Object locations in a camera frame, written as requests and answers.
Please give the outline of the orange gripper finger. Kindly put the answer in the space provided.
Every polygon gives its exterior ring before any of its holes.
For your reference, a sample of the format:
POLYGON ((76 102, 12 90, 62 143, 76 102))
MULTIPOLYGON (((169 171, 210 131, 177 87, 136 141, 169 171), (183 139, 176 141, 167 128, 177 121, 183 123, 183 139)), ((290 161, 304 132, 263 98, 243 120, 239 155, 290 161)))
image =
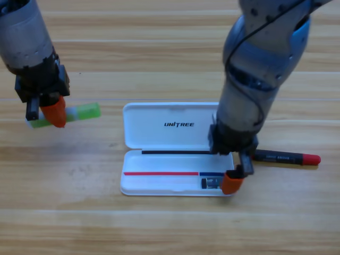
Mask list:
POLYGON ((234 170, 227 170, 222 180, 222 192, 223 194, 236 193, 243 180, 249 175, 254 174, 251 155, 247 152, 239 153, 240 163, 234 170))
POLYGON ((58 101, 50 106, 40 107, 45 119, 57 128, 63 128, 66 125, 66 108, 63 96, 59 96, 58 101))
POLYGON ((39 118, 39 97, 31 97, 28 99, 25 117, 27 121, 34 121, 39 118))

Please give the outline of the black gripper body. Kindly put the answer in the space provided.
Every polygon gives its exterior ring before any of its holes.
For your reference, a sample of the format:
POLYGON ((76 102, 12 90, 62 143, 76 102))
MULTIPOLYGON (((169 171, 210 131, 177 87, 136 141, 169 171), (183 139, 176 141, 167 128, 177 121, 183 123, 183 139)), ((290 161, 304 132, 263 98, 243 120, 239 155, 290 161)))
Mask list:
POLYGON ((14 89, 23 103, 32 97, 55 92, 61 96, 70 95, 70 79, 57 54, 45 57, 36 66, 15 69, 14 74, 14 89))
POLYGON ((208 133, 211 154, 228 155, 230 152, 253 153, 258 146, 254 132, 236 131, 222 124, 211 124, 208 133))

